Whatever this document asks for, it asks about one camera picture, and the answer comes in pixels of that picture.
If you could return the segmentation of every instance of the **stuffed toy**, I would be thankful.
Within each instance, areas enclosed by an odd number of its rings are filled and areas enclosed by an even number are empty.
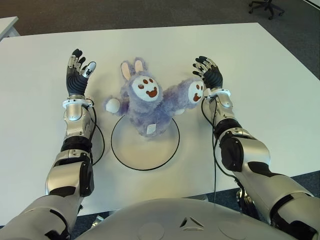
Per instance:
[[[174,115],[193,109],[201,102],[204,83],[198,77],[163,91],[142,58],[137,57],[133,65],[124,61],[120,68],[124,78],[121,98],[109,96],[104,107],[117,116],[127,115],[142,136],[159,136],[166,131]]]

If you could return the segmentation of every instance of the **robot forearm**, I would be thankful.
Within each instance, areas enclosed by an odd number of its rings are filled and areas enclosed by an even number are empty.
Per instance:
[[[64,120],[66,133],[45,183],[46,196],[29,205],[0,231],[0,239],[69,239],[84,197],[94,190],[91,139],[95,123],[86,99],[87,81],[96,67],[91,62],[80,71],[85,58],[75,50],[69,60],[66,85],[69,98]]]
[[[234,173],[271,225],[311,240],[320,231],[320,199],[292,178],[269,170],[268,148],[241,127],[229,96],[226,89],[213,89],[209,103],[222,164]]]

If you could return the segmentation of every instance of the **chair base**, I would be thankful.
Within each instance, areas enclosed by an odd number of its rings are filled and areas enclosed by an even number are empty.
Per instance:
[[[269,10],[271,13],[271,16],[269,16],[269,20],[272,20],[274,18],[274,9],[280,11],[279,16],[282,16],[285,13],[285,10],[283,10],[282,8],[274,5],[271,3],[272,0],[268,0],[268,1],[252,1],[249,4],[249,7],[251,7],[249,14],[252,14],[254,9],[261,9],[264,8],[265,11]]]

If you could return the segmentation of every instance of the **dark floor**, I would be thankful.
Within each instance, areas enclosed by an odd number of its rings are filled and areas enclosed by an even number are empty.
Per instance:
[[[320,78],[320,11],[302,0],[274,0],[285,14],[268,20],[269,13],[261,9],[248,14],[248,3],[248,0],[1,0],[0,18],[18,16],[15,27],[21,35],[258,22]],[[319,197],[319,171],[294,179]],[[216,202],[238,211],[236,191],[218,192]],[[78,217],[73,238],[90,228],[95,218],[96,214]]]

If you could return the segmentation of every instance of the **wire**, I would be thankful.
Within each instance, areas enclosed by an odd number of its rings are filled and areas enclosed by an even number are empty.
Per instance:
[[[94,105],[92,105],[92,111],[93,111],[93,115],[94,115],[94,126],[93,126],[93,129],[92,129],[92,132],[91,132],[91,135],[90,135],[90,142],[94,136],[94,133],[95,133],[95,130],[96,130],[96,126],[97,126],[97,113],[96,113],[96,110],[95,110],[95,107]]]
[[[212,123],[212,122],[209,120],[209,118],[205,115],[205,112],[204,112],[204,101],[205,101],[205,99],[202,99],[202,102],[201,102],[201,112],[202,112],[203,116],[205,117],[205,119],[208,121],[208,123],[210,123],[210,125],[213,127],[213,129],[215,129],[215,126],[214,126],[214,123],[215,123],[215,122]],[[215,118],[215,116],[216,116],[216,110],[217,110],[217,104],[215,105],[215,110],[214,110],[214,116],[213,116],[213,118]]]
[[[128,166],[126,165],[123,161],[120,160],[119,156],[116,154],[115,150],[114,150],[114,145],[113,145],[113,136],[114,136],[114,132],[115,132],[115,129],[116,129],[116,126],[119,124],[119,122],[121,121],[121,119],[123,119],[125,116],[122,116],[115,124],[115,126],[113,127],[113,130],[112,130],[112,133],[111,133],[111,150],[115,156],[116,159],[118,159],[118,161],[120,163],[122,163],[124,166],[126,166],[127,168],[130,168],[130,169],[133,169],[133,170],[139,170],[139,171],[149,171],[149,170],[154,170],[154,169],[157,169],[157,168],[160,168],[162,167],[163,165],[165,165],[167,162],[169,162],[173,157],[174,155],[176,154],[177,150],[178,150],[178,147],[179,147],[179,144],[180,144],[180,130],[179,130],[179,127],[178,127],[178,124],[176,123],[176,121],[174,120],[174,118],[172,118],[172,121],[174,122],[175,126],[176,126],[176,129],[178,131],[178,142],[177,142],[177,145],[176,145],[176,148],[173,152],[173,154],[171,155],[171,157],[165,161],[163,164],[159,165],[159,166],[156,166],[154,168],[149,168],[149,169],[139,169],[139,168],[134,168],[134,167],[131,167],[131,166]]]
[[[90,150],[91,164],[92,164],[92,166],[94,166],[94,165],[96,165],[96,164],[102,159],[102,157],[103,157],[103,155],[104,155],[104,153],[105,153],[105,149],[106,149],[106,142],[105,142],[104,134],[103,134],[101,128],[100,128],[100,127],[98,126],[98,124],[97,124],[97,113],[96,113],[96,110],[95,110],[95,107],[94,107],[95,102],[94,102],[92,99],[90,99],[90,98],[87,98],[87,100],[89,100],[89,101],[92,102],[92,111],[93,111],[93,115],[94,115],[94,120],[91,118],[91,121],[94,123],[94,126],[93,126],[93,129],[92,129],[92,133],[91,133],[91,135],[90,135],[90,137],[89,137],[89,140],[90,140],[90,142],[91,142],[91,140],[92,140],[92,138],[93,138],[93,136],[94,136],[94,133],[95,133],[95,131],[96,131],[96,128],[97,128],[97,129],[99,130],[100,134],[101,134],[102,142],[103,142],[102,153],[101,153],[100,157],[98,158],[98,160],[95,161],[94,163],[93,163],[92,151]]]
[[[215,118],[216,118],[216,113],[217,113],[217,97],[214,98],[215,100],[215,109],[214,109],[214,115],[213,115],[213,120],[212,122],[209,120],[209,118],[205,115],[205,112],[204,112],[204,108],[203,108],[203,105],[204,105],[204,100],[202,100],[201,102],[201,111],[202,111],[202,114],[203,116],[205,117],[205,119],[210,123],[210,125],[212,126],[212,147],[213,147],[213,159],[214,159],[214,192],[213,192],[213,203],[216,202],[216,186],[217,186],[217,166],[218,168],[220,169],[220,171],[230,177],[230,178],[233,178],[234,181],[237,183],[237,185],[241,188],[241,197],[240,197],[240,206],[241,206],[241,210],[243,211],[245,208],[244,208],[244,204],[245,204],[245,188],[244,186],[241,184],[241,182],[238,180],[238,178],[236,178],[234,175],[231,175],[231,174],[228,174],[226,173],[222,168],[221,166],[219,165],[218,163],[218,160],[217,160],[217,157],[216,157],[216,147],[217,147],[217,144],[218,144],[218,139],[216,138],[215,141],[214,141],[214,133],[215,133],[215,126],[214,126],[214,123],[215,123]]]
[[[100,157],[98,158],[97,161],[94,162],[94,164],[92,164],[92,166],[96,165],[103,157],[104,153],[105,153],[105,149],[106,149],[106,143],[105,143],[105,137],[104,134],[102,133],[100,127],[98,125],[96,125],[96,128],[99,130],[101,137],[102,137],[102,141],[103,141],[103,149],[102,149],[102,153],[100,155]]]
[[[216,146],[218,141],[214,142],[215,130],[212,128],[212,145],[213,145],[213,159],[214,159],[214,191],[213,191],[213,203],[216,203],[216,189],[217,189],[217,164],[216,164]]]

